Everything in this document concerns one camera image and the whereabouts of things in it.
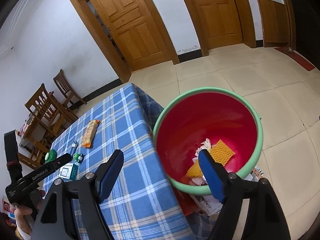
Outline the person's left hand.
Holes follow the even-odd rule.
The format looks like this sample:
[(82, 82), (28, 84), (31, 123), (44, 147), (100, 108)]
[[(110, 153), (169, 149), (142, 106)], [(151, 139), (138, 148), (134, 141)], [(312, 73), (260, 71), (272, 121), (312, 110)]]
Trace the person's left hand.
[(23, 205), (18, 205), (14, 215), (16, 218), (17, 232), (22, 239), (31, 239), (33, 228), (27, 222), (26, 217), (32, 214), (32, 209)]

